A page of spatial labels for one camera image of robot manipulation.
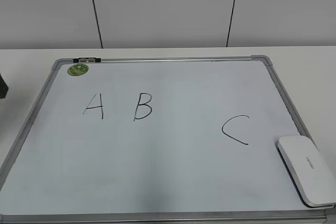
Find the white wall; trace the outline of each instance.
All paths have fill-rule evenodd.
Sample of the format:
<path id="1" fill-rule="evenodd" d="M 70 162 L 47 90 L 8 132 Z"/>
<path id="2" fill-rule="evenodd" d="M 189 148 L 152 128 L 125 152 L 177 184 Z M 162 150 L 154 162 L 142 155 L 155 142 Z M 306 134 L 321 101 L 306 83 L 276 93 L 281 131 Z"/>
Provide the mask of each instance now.
<path id="1" fill-rule="evenodd" d="M 95 0 L 103 45 L 223 47 L 233 0 Z"/>
<path id="2" fill-rule="evenodd" d="M 92 0 L 0 0 L 0 49 L 99 47 Z"/>
<path id="3" fill-rule="evenodd" d="M 236 0 L 229 46 L 336 45 L 336 0 Z"/>
<path id="4" fill-rule="evenodd" d="M 224 47 L 234 0 L 95 0 L 105 48 Z M 336 45 L 335 0 L 236 0 L 228 46 Z M 0 49 L 99 48 L 92 0 L 0 0 Z"/>

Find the white eraser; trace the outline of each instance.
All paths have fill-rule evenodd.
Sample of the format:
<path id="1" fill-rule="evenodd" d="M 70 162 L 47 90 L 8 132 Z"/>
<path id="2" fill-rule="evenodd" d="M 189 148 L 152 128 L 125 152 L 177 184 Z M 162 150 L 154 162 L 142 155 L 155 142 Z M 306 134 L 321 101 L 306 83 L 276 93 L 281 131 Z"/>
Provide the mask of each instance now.
<path id="1" fill-rule="evenodd" d="M 284 136 L 278 148 L 303 201 L 311 207 L 335 205 L 336 180 L 312 140 Z"/>

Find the gray plastic corner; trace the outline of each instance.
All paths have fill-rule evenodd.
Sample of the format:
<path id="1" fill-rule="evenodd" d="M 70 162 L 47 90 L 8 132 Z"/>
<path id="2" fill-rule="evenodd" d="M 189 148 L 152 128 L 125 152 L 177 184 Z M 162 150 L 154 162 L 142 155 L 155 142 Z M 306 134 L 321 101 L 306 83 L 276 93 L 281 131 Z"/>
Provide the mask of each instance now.
<path id="1" fill-rule="evenodd" d="M 251 55 L 251 58 L 254 60 L 260 60 L 267 66 L 273 65 L 272 61 L 266 55 Z"/>
<path id="2" fill-rule="evenodd" d="M 327 220 L 325 224 L 336 224 L 336 215 L 327 215 Z"/>
<path id="3" fill-rule="evenodd" d="M 71 63 L 73 63 L 73 59 L 70 58 L 58 59 L 54 62 L 51 69 L 60 69 L 62 65 Z"/>
<path id="4" fill-rule="evenodd" d="M 325 216 L 327 218 L 325 221 L 326 224 L 336 224 L 336 207 L 326 209 Z"/>

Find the white table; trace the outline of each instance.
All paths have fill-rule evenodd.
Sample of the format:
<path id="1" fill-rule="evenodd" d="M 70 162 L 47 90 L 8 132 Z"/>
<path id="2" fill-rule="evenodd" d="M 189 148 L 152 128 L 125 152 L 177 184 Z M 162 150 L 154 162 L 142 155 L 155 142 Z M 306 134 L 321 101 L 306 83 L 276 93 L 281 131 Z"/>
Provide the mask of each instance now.
<path id="1" fill-rule="evenodd" d="M 6 157 L 55 60 L 267 55 L 313 140 L 336 175 L 336 47 L 0 50 L 9 92 L 0 100 L 0 164 Z"/>

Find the black object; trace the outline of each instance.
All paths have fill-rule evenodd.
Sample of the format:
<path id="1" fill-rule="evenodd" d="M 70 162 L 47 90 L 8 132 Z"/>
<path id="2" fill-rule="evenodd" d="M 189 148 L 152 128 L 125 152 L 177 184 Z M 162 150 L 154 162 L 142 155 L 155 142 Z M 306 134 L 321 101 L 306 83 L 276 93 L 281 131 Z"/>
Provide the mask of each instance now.
<path id="1" fill-rule="evenodd" d="M 8 86 L 0 74 L 0 99 L 5 98 L 8 92 Z"/>

